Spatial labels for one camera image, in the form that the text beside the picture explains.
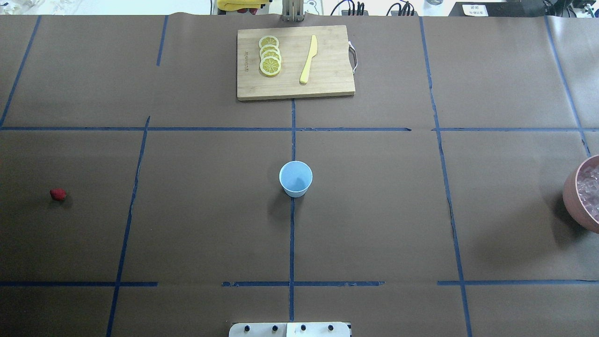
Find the red strawberry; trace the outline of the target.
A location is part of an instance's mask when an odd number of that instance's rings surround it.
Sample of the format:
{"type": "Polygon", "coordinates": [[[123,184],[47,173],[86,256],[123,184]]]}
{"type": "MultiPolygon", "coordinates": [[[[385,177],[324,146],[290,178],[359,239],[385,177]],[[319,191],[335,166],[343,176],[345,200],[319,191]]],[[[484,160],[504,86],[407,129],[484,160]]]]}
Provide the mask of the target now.
{"type": "Polygon", "coordinates": [[[67,197],[66,190],[62,188],[51,189],[49,191],[49,194],[51,195],[51,198],[54,201],[65,201],[67,197]]]}

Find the yellow plastic knife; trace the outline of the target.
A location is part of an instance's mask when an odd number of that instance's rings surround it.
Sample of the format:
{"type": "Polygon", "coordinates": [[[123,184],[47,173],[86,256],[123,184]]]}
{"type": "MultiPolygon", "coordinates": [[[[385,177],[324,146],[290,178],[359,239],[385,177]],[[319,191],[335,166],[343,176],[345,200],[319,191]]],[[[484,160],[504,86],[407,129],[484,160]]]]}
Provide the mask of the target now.
{"type": "Polygon", "coordinates": [[[312,60],[317,55],[317,49],[318,49],[317,36],[312,35],[311,40],[310,40],[309,49],[308,49],[307,58],[306,58],[304,67],[301,71],[301,75],[299,77],[299,82],[302,85],[306,85],[309,81],[310,71],[312,68],[312,60]]]}

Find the aluminium frame post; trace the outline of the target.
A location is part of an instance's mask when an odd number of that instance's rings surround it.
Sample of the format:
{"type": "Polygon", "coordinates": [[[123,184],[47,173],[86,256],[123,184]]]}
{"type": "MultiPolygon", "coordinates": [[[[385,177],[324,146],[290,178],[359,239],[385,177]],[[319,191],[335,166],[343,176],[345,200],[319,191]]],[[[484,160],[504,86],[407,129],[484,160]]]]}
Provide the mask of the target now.
{"type": "Polygon", "coordinates": [[[305,19],[303,0],[283,0],[282,1],[282,21],[284,22],[302,22],[305,19]]]}

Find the lemon slice farthest from logo end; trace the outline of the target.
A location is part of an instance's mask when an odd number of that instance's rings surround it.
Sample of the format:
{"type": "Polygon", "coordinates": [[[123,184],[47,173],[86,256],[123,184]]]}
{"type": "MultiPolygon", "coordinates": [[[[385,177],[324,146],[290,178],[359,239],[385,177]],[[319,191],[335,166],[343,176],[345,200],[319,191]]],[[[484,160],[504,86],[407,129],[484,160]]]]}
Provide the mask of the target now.
{"type": "Polygon", "coordinates": [[[279,47],[279,40],[276,36],[263,36],[258,41],[259,48],[262,49],[267,45],[273,45],[274,47],[279,47]]]}

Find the front lemon slice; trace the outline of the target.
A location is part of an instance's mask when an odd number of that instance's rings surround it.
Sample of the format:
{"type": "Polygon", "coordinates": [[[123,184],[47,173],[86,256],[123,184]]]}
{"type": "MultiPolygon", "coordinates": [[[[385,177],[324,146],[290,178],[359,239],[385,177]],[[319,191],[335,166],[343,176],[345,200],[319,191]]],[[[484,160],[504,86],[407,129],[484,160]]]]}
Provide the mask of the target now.
{"type": "Polygon", "coordinates": [[[266,58],[260,60],[259,70],[261,73],[267,77],[274,77],[278,75],[278,73],[282,69],[282,61],[277,60],[276,58],[266,58]]]}

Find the light blue plastic cup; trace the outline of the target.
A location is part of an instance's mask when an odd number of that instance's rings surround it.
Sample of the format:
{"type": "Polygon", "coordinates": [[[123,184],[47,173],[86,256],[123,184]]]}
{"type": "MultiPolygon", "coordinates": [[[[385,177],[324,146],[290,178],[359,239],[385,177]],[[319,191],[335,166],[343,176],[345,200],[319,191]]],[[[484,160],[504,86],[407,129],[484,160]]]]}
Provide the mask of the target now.
{"type": "Polygon", "coordinates": [[[313,172],[306,163],[291,161],[283,165],[278,178],[284,192],[292,198],[298,198],[304,196],[312,184],[313,172]]]}

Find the pink bowl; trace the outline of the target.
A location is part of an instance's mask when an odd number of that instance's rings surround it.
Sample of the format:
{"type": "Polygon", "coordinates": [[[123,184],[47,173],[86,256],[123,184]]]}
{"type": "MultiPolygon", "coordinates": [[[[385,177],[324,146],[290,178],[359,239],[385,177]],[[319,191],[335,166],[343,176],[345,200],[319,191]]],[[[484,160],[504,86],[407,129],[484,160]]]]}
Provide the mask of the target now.
{"type": "Polygon", "coordinates": [[[583,205],[578,195],[578,175],[586,167],[597,166],[599,156],[594,155],[580,163],[577,169],[571,172],[563,184],[562,199],[569,215],[582,227],[593,233],[599,233],[599,224],[583,205]]]}

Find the clear ice cubes pile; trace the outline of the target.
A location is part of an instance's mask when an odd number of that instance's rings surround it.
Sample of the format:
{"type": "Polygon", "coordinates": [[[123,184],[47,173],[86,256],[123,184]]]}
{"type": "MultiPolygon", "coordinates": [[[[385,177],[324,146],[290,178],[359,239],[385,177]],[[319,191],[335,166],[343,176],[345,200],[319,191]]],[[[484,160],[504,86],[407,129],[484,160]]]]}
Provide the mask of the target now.
{"type": "Polygon", "coordinates": [[[576,188],[584,209],[599,221],[599,167],[588,166],[579,171],[576,188]]]}

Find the bamboo cutting board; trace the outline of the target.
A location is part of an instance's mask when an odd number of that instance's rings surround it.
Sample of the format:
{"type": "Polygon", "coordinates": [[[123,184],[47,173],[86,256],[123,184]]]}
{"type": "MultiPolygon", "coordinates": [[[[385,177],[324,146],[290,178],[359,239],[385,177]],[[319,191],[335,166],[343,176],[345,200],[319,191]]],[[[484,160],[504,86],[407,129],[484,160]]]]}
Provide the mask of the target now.
{"type": "Polygon", "coordinates": [[[352,96],[356,87],[349,58],[347,26],[297,26],[240,29],[237,32],[237,98],[241,102],[287,98],[352,96]],[[299,82],[311,36],[318,41],[317,55],[307,84],[299,82]],[[267,77],[259,70],[263,36],[279,40],[282,69],[267,77]]]}

